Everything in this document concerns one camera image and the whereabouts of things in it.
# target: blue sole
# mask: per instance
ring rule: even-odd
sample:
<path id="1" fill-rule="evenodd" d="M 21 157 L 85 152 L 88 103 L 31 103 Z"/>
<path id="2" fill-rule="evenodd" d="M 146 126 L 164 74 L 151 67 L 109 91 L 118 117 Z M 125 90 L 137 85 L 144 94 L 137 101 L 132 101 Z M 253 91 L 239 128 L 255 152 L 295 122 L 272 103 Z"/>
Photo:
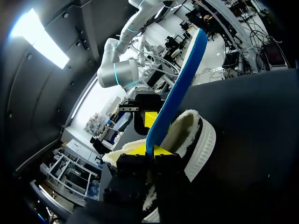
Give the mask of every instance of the blue sole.
<path id="1" fill-rule="evenodd" d="M 154 145 L 161 145 L 165 138 L 175 113 L 177 112 L 178 107 L 180 106 L 200 65 L 206 50 L 206 43 L 206 34 L 200 30 L 183 70 L 172 87 L 172 90 L 170 91 L 153 126 L 149 130 L 148 137 L 146 139 L 146 153 L 148 156 L 153 157 Z"/>

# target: ceiling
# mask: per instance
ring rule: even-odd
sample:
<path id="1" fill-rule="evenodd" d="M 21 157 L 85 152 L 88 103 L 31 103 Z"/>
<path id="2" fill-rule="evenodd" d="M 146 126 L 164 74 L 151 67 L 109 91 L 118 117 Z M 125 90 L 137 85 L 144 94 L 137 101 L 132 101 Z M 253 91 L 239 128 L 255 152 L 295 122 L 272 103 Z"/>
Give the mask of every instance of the ceiling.
<path id="1" fill-rule="evenodd" d="M 2 45 L 0 124 L 13 169 L 59 138 L 100 65 L 106 39 L 119 34 L 136 11 L 126 0 L 32 0 L 11 18 L 16 22 L 31 8 L 70 60 L 60 69 L 22 37 L 8 37 Z"/>

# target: shoe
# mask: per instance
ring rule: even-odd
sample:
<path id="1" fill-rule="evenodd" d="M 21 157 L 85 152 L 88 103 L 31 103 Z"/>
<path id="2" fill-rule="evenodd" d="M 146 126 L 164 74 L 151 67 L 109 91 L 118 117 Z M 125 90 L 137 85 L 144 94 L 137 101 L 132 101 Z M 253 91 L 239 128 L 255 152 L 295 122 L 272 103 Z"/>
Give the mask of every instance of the shoe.
<path id="1" fill-rule="evenodd" d="M 116 167 L 116 161 L 122 153 L 131 152 L 145 142 L 144 139 L 127 143 L 121 150 L 105 154 L 102 159 Z M 212 125 L 197 111 L 187 110 L 172 123 L 160 147 L 181 156 L 185 173 L 192 182 L 210 157 L 215 142 L 216 132 Z M 143 205 L 143 222 L 159 222 L 155 186 L 148 184 L 148 187 L 149 192 Z"/>

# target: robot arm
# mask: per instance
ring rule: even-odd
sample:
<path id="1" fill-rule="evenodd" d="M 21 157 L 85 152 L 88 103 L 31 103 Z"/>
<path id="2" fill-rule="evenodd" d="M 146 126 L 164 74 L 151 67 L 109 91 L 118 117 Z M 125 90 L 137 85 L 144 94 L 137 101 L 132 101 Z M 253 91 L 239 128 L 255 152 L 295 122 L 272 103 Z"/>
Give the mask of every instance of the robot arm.
<path id="1" fill-rule="evenodd" d="M 129 3 L 139 11 L 134 14 L 121 30 L 120 40 L 109 38 L 104 47 L 104 55 L 97 75 L 102 87 L 107 88 L 115 85 L 126 87 L 138 80 L 138 65 L 144 65 L 143 53 L 138 54 L 138 62 L 129 59 L 120 62 L 120 55 L 128 49 L 129 43 L 140 28 L 163 7 L 160 0 L 129 0 Z M 144 37 L 136 37 L 138 50 L 144 48 Z"/>

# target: yellow block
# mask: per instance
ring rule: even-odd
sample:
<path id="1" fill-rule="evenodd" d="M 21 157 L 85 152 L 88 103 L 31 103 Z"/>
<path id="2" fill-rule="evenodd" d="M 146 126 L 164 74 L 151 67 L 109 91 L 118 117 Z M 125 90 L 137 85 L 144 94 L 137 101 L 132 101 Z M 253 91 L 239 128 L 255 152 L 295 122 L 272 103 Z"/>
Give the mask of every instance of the yellow block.
<path id="1" fill-rule="evenodd" d="M 142 146 L 139 146 L 138 148 L 136 148 L 134 151 L 127 153 L 128 155 L 145 155 L 145 144 Z M 160 155 L 160 154 L 164 154 L 164 155 L 171 155 L 172 153 L 166 151 L 165 149 L 161 148 L 160 146 L 154 146 L 154 155 Z"/>
<path id="2" fill-rule="evenodd" d="M 158 116 L 157 112 L 145 112 L 144 126 L 151 128 Z"/>

